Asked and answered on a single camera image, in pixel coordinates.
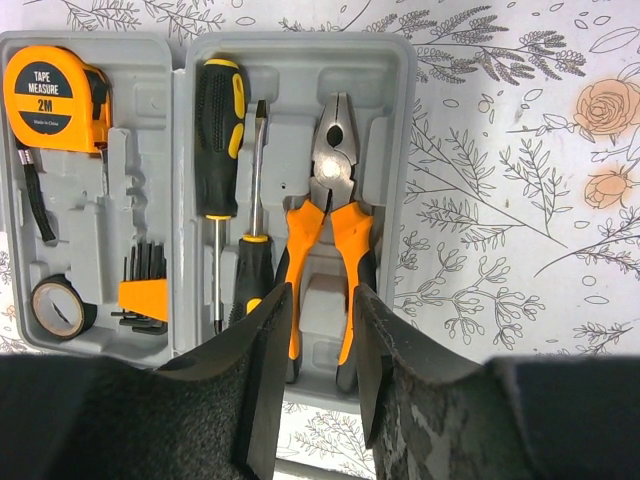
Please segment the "black tape roll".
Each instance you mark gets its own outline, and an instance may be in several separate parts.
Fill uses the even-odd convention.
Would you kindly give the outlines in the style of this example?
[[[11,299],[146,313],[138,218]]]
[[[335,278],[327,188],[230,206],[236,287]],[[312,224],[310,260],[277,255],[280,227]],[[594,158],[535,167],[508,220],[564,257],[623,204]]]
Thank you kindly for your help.
[[[97,318],[97,306],[84,302],[64,274],[41,280],[31,292],[30,307],[36,322],[61,340],[78,337]]]

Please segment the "orange hex key set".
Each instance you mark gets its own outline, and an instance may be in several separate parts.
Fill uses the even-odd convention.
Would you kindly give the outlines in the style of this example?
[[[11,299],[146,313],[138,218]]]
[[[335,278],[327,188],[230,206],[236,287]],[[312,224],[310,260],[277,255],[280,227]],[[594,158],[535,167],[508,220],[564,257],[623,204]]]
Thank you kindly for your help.
[[[124,257],[118,307],[111,312],[134,333],[159,336],[168,331],[169,294],[163,243],[138,242]]]

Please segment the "long yellow black screwdriver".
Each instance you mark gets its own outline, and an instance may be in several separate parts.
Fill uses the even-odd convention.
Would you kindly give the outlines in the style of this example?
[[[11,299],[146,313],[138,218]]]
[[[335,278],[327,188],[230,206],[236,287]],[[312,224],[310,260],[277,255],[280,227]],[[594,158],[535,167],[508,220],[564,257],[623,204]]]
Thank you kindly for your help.
[[[214,331],[223,329],[221,253],[223,227],[237,214],[238,155],[242,147],[247,101],[240,67],[211,58],[200,69],[195,96],[199,152],[194,158],[196,207],[214,224]]]

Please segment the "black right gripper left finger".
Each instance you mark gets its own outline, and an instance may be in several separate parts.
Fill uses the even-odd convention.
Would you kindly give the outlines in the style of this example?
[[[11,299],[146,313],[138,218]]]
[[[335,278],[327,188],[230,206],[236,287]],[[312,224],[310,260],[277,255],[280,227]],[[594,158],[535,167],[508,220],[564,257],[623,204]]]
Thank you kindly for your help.
[[[158,369],[108,357],[1,359],[5,479],[269,479],[293,292]]]

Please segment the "orange black pliers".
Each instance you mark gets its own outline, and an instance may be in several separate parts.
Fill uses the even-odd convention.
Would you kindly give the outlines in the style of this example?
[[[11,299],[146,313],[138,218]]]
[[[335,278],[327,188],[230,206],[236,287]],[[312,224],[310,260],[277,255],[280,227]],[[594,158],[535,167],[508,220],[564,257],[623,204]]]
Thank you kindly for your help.
[[[292,286],[293,312],[286,381],[298,380],[302,364],[300,333],[301,281],[307,257],[319,240],[324,224],[331,222],[334,244],[346,269],[346,325],[336,369],[336,386],[352,392],[357,383],[355,359],[355,290],[360,285],[375,289],[376,259],[370,242],[374,225],[355,199],[355,166],[359,161],[359,138],[351,99],[345,92],[332,93],[315,129],[311,152],[309,196],[286,213],[288,239],[281,256],[276,282]]]

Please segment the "grey plastic tool case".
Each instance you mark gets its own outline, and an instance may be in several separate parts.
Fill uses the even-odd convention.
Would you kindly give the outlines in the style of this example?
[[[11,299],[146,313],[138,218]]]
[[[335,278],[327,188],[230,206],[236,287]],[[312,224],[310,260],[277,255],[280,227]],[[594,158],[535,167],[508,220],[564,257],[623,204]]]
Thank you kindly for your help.
[[[285,211],[309,192],[312,140],[324,106],[334,92],[349,95],[359,138],[355,195],[374,216],[378,295],[392,301],[415,92],[416,56],[405,40],[367,33],[206,34],[188,48],[186,65],[179,68],[167,42],[153,34],[35,30],[4,33],[2,61],[30,45],[63,47],[99,68],[111,86],[114,125],[108,193],[99,157],[35,150],[56,235],[51,243],[42,240],[33,219],[12,132],[1,129],[1,226],[12,256],[17,329],[27,345],[154,368],[212,337],[214,233],[194,202],[193,117],[197,69],[214,56],[242,68],[250,104],[266,99],[270,106],[261,199],[275,255],[288,237]],[[249,224],[253,140],[247,131],[239,157],[238,213],[227,226],[221,254],[225,310],[233,302],[237,242]],[[164,244],[170,320],[159,336],[134,333],[111,316],[124,257],[138,242]],[[56,274],[97,306],[94,325],[71,340],[46,332],[30,307],[33,288]]]

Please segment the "short yellow black screwdriver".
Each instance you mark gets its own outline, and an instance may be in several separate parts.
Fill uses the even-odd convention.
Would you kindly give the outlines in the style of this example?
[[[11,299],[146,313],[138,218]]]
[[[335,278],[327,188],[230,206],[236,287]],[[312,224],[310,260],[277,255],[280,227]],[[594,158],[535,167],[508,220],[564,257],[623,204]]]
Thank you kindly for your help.
[[[261,99],[257,102],[255,114],[249,231],[238,241],[230,325],[248,315],[274,287],[272,241],[263,229],[264,209],[261,200],[263,152],[267,144],[268,117],[268,101]]]

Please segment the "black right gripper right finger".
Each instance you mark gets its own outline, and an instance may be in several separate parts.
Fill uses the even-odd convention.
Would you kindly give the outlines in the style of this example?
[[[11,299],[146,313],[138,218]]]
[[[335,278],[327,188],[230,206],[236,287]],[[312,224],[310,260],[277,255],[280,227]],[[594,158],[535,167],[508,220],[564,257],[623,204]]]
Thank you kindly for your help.
[[[639,361],[507,356],[478,364],[355,292],[366,446],[380,479],[635,479]]]

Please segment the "orange tape measure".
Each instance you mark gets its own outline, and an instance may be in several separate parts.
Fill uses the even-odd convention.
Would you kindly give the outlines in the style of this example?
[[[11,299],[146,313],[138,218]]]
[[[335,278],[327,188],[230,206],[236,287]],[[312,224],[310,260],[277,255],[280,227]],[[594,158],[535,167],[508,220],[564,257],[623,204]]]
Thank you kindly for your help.
[[[15,53],[3,75],[3,100],[42,240],[56,239],[46,214],[34,148],[97,156],[109,192],[108,134],[112,128],[108,77],[74,52],[30,45]]]

